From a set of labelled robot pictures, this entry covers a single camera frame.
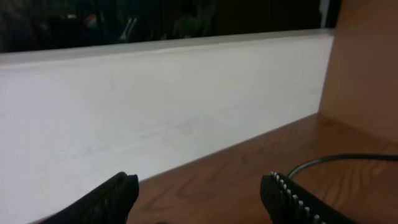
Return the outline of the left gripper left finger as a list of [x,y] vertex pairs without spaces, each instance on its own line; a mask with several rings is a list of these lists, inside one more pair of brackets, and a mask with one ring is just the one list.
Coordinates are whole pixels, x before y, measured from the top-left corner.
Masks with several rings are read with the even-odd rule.
[[138,196],[138,176],[119,172],[41,224],[126,224]]

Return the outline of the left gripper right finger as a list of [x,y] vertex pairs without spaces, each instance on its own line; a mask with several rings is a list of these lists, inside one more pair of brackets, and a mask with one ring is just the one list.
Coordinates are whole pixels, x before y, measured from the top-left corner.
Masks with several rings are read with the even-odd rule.
[[262,204],[273,224],[355,224],[283,174],[263,175]]

